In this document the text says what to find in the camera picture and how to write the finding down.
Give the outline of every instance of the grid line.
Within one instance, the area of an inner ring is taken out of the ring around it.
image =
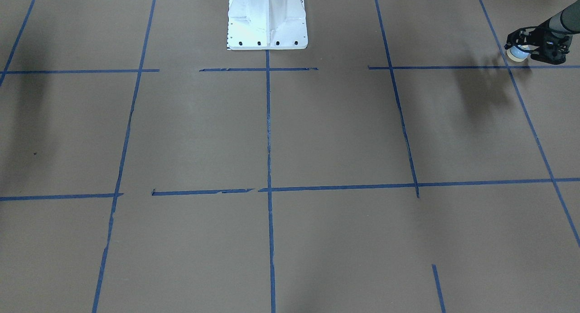
[[[580,178],[557,178],[558,183],[577,183]],[[419,187],[455,187],[455,186],[485,186],[485,185],[519,185],[530,183],[552,183],[549,178],[539,179],[500,179],[495,181],[460,181],[460,182],[433,182],[418,183]],[[278,192],[300,192],[300,191],[333,191],[333,190],[350,190],[350,189],[387,189],[387,188],[414,188],[414,183],[390,183],[390,184],[360,184],[360,185],[327,185],[327,186],[305,186],[305,187],[271,187],[272,193]],[[152,196],[180,196],[180,195],[215,195],[231,193],[250,193],[256,191],[266,193],[268,187],[262,189],[256,188],[234,188],[234,189],[208,189],[194,191],[162,191],[155,189]]]
[[[31,196],[2,196],[0,202],[10,201],[35,201],[35,200],[64,200],[64,199],[97,199],[97,198],[111,198],[113,193],[100,194],[64,194],[64,195],[31,195]]]
[[[16,52],[16,47],[18,47],[18,43],[20,42],[20,38],[26,28],[26,24],[29,21],[30,13],[33,11],[33,7],[36,0],[30,1],[29,10],[26,12],[26,16],[24,17],[24,21],[22,22],[22,26],[20,26],[20,31],[18,31],[18,35],[16,36],[16,40],[12,45],[12,50],[10,51],[10,55],[8,56],[8,60],[6,61],[6,65],[4,66],[4,71],[2,72],[2,76],[0,76],[0,87],[4,83],[4,78],[6,78],[6,72],[8,72],[8,68],[10,68],[10,63],[12,63],[12,59],[14,58],[14,53]]]
[[[381,6],[379,5],[379,0],[375,0],[375,7],[377,8],[377,15],[379,16],[379,25],[381,26],[381,33],[383,35],[383,43],[385,44],[385,53],[387,55],[387,62],[389,63],[389,72],[391,74],[391,82],[393,83],[393,91],[395,94],[395,101],[397,102],[397,108],[399,111],[399,115],[401,117],[402,134],[403,134],[403,137],[405,138],[406,151],[407,151],[407,154],[409,156],[409,165],[411,167],[411,174],[413,177],[413,183],[415,183],[415,193],[416,193],[417,197],[420,197],[420,195],[419,195],[419,183],[417,181],[417,174],[415,172],[415,163],[413,162],[413,154],[411,152],[411,145],[409,143],[409,137],[406,134],[405,118],[404,118],[404,115],[402,114],[401,100],[399,98],[398,88],[397,88],[397,80],[395,79],[395,72],[393,70],[393,63],[391,61],[391,53],[389,51],[389,44],[387,42],[387,35],[385,32],[385,26],[383,24],[383,15],[381,14]]]
[[[149,32],[151,31],[151,24],[153,22],[153,13],[155,11],[155,1],[151,1],[151,10],[149,11],[149,21],[147,22],[147,30],[145,31],[145,40],[143,41],[143,49],[141,51],[141,60],[139,61],[139,72],[137,73],[137,80],[135,82],[135,90],[133,92],[133,100],[131,102],[131,109],[129,111],[129,119],[127,122],[127,128],[125,131],[125,142],[123,144],[123,151],[121,153],[121,162],[119,164],[119,175],[115,185],[115,192],[112,198],[111,214],[109,216],[108,232],[107,232],[107,243],[103,250],[103,257],[101,258],[101,264],[99,268],[99,278],[97,279],[97,287],[95,290],[95,299],[93,300],[92,313],[97,313],[99,306],[99,297],[101,292],[101,287],[103,285],[103,276],[105,272],[105,266],[107,263],[108,249],[111,242],[112,226],[114,222],[114,214],[116,211],[116,202],[118,200],[119,190],[121,188],[121,181],[123,177],[123,169],[125,166],[125,158],[127,155],[127,148],[129,146],[129,136],[131,134],[131,121],[133,119],[133,112],[135,111],[135,102],[137,101],[137,94],[139,93],[139,85],[141,83],[141,74],[143,70],[143,63],[145,62],[145,54],[147,53],[147,41],[149,40]]]
[[[270,305],[276,313],[276,272],[274,270],[274,214],[272,205],[272,121],[270,111],[270,51],[266,50],[266,122],[268,134],[268,227],[270,241]]]
[[[319,70],[317,67],[247,67],[247,68],[208,68],[200,69],[200,72],[278,72],[296,70]]]
[[[6,72],[6,74],[159,73],[159,71],[159,69],[11,70]]]
[[[433,269],[433,278],[435,278],[435,286],[437,287],[437,297],[439,297],[439,306],[441,306],[441,313],[445,313],[445,301],[443,300],[443,292],[441,291],[441,282],[439,282],[439,273],[437,272],[437,266],[431,264]]]

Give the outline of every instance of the white pedestal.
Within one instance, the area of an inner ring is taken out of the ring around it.
[[[230,0],[227,48],[304,49],[304,0]]]

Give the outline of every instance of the blue tape line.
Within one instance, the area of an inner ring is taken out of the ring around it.
[[[291,71],[291,70],[319,70],[317,67],[280,67],[280,68],[271,68],[271,71]]]
[[[403,114],[402,114],[401,100],[400,100],[399,94],[398,94],[397,81],[395,80],[395,73],[393,70],[393,63],[391,61],[391,54],[389,52],[389,44],[387,43],[387,35],[385,33],[385,26],[383,25],[383,15],[381,14],[381,7],[379,6],[379,0],[375,0],[375,6],[377,7],[377,14],[379,16],[379,24],[381,26],[381,33],[383,34],[383,43],[385,44],[385,53],[387,54],[387,61],[389,63],[389,72],[391,73],[391,81],[393,83],[395,100],[397,101],[397,108],[399,111],[399,115],[401,117],[402,134],[405,137],[406,151],[407,151],[408,156],[409,156],[409,165],[411,166],[411,174],[413,176],[413,183],[415,183],[415,193],[416,193],[417,197],[420,197],[419,184],[417,181],[417,174],[415,173],[415,163],[413,162],[413,155],[411,153],[411,145],[409,143],[409,137],[406,134],[405,118],[403,117]]]
[[[526,66],[512,67],[512,69],[578,69],[580,65],[560,65],[560,66]],[[421,70],[421,69],[508,69],[506,66],[445,66],[445,67],[368,67],[369,70]]]
[[[369,70],[389,70],[391,67],[368,67]],[[394,70],[420,69],[506,69],[505,67],[478,67],[478,66],[448,66],[448,67],[392,67]]]
[[[213,68],[201,69],[200,72],[265,72],[270,71],[296,71],[296,70],[319,70],[317,67],[281,67],[281,68]]]
[[[151,196],[249,193],[253,190],[254,189],[252,189],[252,188],[206,189],[206,190],[201,190],[201,191],[173,191],[173,192],[157,192],[157,191],[153,190],[153,192],[151,193]]]
[[[200,72],[265,72],[265,68],[216,68],[216,69],[200,69]]]
[[[306,186],[306,187],[274,187],[272,192],[296,192],[296,191],[331,191],[344,189],[377,189],[377,188],[410,188],[414,183],[377,184],[377,185],[336,185],[336,186]]]
[[[127,155],[127,148],[129,145],[129,136],[131,134],[131,120],[133,119],[133,111],[135,110],[135,102],[137,100],[137,94],[139,93],[139,84],[141,82],[141,73],[143,70],[143,63],[145,62],[145,53],[147,52],[147,41],[149,40],[149,32],[151,31],[151,23],[153,22],[153,13],[155,11],[155,1],[151,1],[151,11],[149,12],[149,21],[147,22],[147,31],[145,32],[145,40],[143,41],[143,49],[141,51],[141,60],[139,61],[139,72],[137,73],[137,81],[135,82],[135,90],[133,92],[133,100],[131,102],[131,109],[129,111],[129,119],[127,122],[127,129],[125,132],[125,142],[123,144],[123,151],[121,154],[121,162],[119,164],[119,176],[116,180],[115,185],[115,194],[119,193],[119,189],[121,188],[121,179],[123,177],[123,169],[125,166],[125,158]],[[113,216],[116,211],[116,202],[118,196],[115,195],[112,198],[112,205],[111,205],[111,214],[109,216],[109,226],[108,226],[108,233],[107,233],[107,245],[103,251],[103,257],[101,259],[101,266],[99,269],[99,278],[97,280],[97,288],[95,290],[95,300],[93,301],[93,310],[92,313],[97,313],[97,307],[99,305],[99,297],[101,293],[101,287],[103,286],[103,276],[105,272],[105,265],[107,263],[107,254],[108,248],[111,242],[111,232],[112,232],[112,225],[114,222]]]
[[[507,179],[502,181],[469,181],[469,182],[440,182],[419,183],[420,187],[442,186],[468,186],[468,185],[505,185],[505,184],[528,184],[528,183],[551,183],[551,179]]]
[[[580,182],[580,177],[574,178],[557,178],[558,182],[571,183]],[[509,185],[509,184],[528,184],[528,183],[551,183],[549,178],[541,179],[501,179],[495,181],[463,181],[463,182],[433,182],[419,183],[419,187],[449,187],[449,186],[473,186],[473,185]],[[329,186],[305,186],[305,187],[272,187],[272,192],[299,192],[299,191],[333,191],[346,189],[384,189],[384,188],[414,188],[414,183],[392,183],[392,184],[363,184],[363,185],[329,185]],[[253,188],[239,189],[216,189],[200,191],[174,191],[174,192],[157,192],[153,191],[153,196],[170,196],[170,195],[201,195],[201,194],[218,194],[218,193],[248,193]],[[266,193],[268,187],[259,189],[259,193]]]
[[[509,65],[511,69],[579,69],[580,65],[532,65],[525,67],[514,67]]]
[[[439,282],[439,273],[437,273],[437,266],[431,264],[433,268],[433,276],[435,277],[435,285],[437,286],[437,296],[439,296],[439,305],[441,306],[441,313],[445,313],[445,302],[443,301],[443,292],[441,292],[441,283]]]
[[[143,73],[158,73],[159,69],[143,69]],[[81,70],[12,70],[6,74],[93,74],[93,73],[139,73],[139,69],[81,69]]]
[[[532,124],[532,120],[530,118],[530,114],[528,113],[528,109],[526,108],[526,104],[524,104],[524,99],[522,98],[522,94],[520,93],[520,88],[518,88],[518,86],[517,86],[516,79],[513,76],[513,72],[511,70],[511,67],[509,66],[508,60],[506,59],[506,55],[503,53],[502,45],[499,42],[499,38],[498,38],[497,33],[495,33],[495,29],[493,28],[493,24],[491,24],[491,19],[489,18],[489,14],[487,13],[487,10],[485,9],[485,5],[483,4],[483,0],[479,0],[479,3],[481,4],[481,9],[483,9],[483,13],[485,14],[485,18],[487,19],[487,23],[489,24],[489,28],[491,29],[491,32],[493,33],[493,38],[495,38],[495,43],[497,44],[497,46],[499,48],[499,53],[501,54],[501,56],[503,58],[503,62],[505,64],[505,66],[507,67],[507,72],[509,73],[509,76],[512,80],[513,87],[516,90],[517,97],[520,101],[520,105],[522,105],[522,110],[524,110],[524,114],[526,115],[526,120],[528,121],[528,125],[530,125],[530,129],[532,131],[532,134],[534,135],[534,139],[536,141],[536,144],[538,145],[538,149],[540,151],[540,154],[542,154],[542,159],[544,161],[544,164],[546,165],[547,172],[550,175],[550,179],[554,185],[554,189],[556,190],[556,194],[558,195],[558,199],[560,200],[560,204],[562,205],[562,209],[564,210],[564,213],[566,214],[566,218],[568,219],[568,224],[570,224],[570,228],[572,229],[572,233],[574,234],[574,238],[576,239],[576,243],[578,244],[578,247],[580,247],[580,236],[578,235],[578,231],[576,230],[576,226],[574,225],[574,222],[572,220],[572,216],[570,216],[570,212],[568,211],[568,207],[566,206],[564,198],[560,192],[560,188],[558,187],[558,182],[555,179],[554,174],[551,170],[550,164],[547,161],[547,157],[546,157],[546,154],[543,150],[542,144],[540,143],[538,133],[536,133],[536,129],[534,128],[534,125]]]
[[[580,178],[557,178],[558,183],[580,182]]]
[[[10,67],[10,63],[12,63],[12,58],[14,58],[14,53],[16,52],[16,47],[18,47],[18,43],[20,42],[20,38],[22,37],[22,33],[24,32],[24,28],[26,27],[27,22],[29,21],[30,13],[33,11],[34,3],[36,0],[31,0],[29,10],[26,12],[26,16],[24,17],[24,21],[22,22],[22,26],[20,27],[20,31],[18,31],[18,36],[16,37],[16,41],[12,45],[12,50],[10,51],[10,55],[8,56],[8,61],[4,66],[4,71],[2,72],[2,76],[0,76],[0,87],[4,82],[4,78],[6,77],[6,72],[8,72],[8,68]]]
[[[99,199],[111,198],[114,193],[104,194],[66,194],[66,195],[34,195],[34,196],[4,196],[0,197],[0,202],[5,201],[30,201],[30,200],[64,200],[64,199]]]
[[[274,215],[272,206],[272,121],[270,111],[270,51],[266,50],[266,121],[268,134],[268,225],[270,239],[270,305],[276,313],[276,273],[274,270]]]

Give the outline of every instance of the white cylindrical object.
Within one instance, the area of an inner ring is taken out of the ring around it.
[[[525,49],[525,50],[530,49],[530,46],[528,46],[528,45],[523,45],[521,47],[522,47],[522,49]],[[529,53],[526,53],[525,51],[521,51],[516,46],[508,49],[506,51],[506,53],[507,53],[507,57],[509,57],[509,59],[511,59],[514,62],[518,62],[518,63],[525,61],[528,58],[528,56],[530,56]]]

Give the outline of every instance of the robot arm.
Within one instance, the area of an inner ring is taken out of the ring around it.
[[[535,61],[559,65],[565,63],[572,35],[576,33],[580,33],[580,0],[539,26],[520,28],[510,33],[504,48],[508,57],[515,61],[523,61],[531,54]],[[538,48],[530,50],[529,46]]]

